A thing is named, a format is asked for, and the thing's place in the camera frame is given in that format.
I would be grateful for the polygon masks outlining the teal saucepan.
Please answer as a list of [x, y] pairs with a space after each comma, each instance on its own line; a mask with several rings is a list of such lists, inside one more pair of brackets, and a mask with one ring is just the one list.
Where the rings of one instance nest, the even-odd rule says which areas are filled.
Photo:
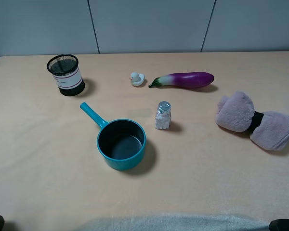
[[129, 119], [107, 122], [86, 103], [81, 103], [80, 109], [101, 128], [97, 148], [111, 168], [123, 171], [141, 162], [146, 146], [146, 133], [142, 126]]

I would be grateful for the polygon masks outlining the white rubber duck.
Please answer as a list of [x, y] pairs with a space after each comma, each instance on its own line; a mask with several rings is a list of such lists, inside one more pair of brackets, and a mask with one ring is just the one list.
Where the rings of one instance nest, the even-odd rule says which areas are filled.
[[142, 85], [144, 80], [145, 80], [144, 74], [139, 74], [139, 73], [133, 72], [130, 75], [131, 84], [135, 87]]

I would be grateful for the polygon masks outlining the black mesh pen holder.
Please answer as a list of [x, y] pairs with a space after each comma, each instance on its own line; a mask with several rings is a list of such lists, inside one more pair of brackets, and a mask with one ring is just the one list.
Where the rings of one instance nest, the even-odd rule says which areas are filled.
[[60, 93], [64, 96], [76, 96], [85, 89], [85, 82], [79, 69], [79, 60], [72, 54], [60, 54], [47, 63]]

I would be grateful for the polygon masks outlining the pink towel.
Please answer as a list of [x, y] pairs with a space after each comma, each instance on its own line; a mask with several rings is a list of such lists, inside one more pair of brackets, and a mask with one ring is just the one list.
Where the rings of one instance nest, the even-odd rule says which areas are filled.
[[250, 139], [267, 151], [280, 151], [289, 142], [289, 116], [255, 111], [250, 97], [241, 91], [221, 98], [215, 122], [233, 132], [248, 132]]

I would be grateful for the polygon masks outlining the glass shaker with silver lid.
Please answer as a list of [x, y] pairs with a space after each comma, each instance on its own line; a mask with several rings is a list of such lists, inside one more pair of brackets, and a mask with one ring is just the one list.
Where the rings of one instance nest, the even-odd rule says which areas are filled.
[[171, 104], [167, 101], [162, 101], [158, 104], [157, 113], [155, 116], [156, 129], [168, 129], [171, 123]]

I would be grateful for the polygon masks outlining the purple toy eggplant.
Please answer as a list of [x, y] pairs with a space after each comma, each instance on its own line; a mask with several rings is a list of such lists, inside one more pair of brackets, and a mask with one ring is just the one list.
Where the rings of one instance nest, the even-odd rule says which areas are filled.
[[207, 72], [173, 73], [157, 77], [149, 88], [175, 86], [185, 89], [206, 87], [214, 81], [214, 75]]

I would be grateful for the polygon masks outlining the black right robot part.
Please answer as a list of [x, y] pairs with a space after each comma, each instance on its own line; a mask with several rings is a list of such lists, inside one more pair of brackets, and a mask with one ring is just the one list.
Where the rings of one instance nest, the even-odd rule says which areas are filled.
[[289, 219], [271, 221], [269, 224], [269, 231], [289, 231]]

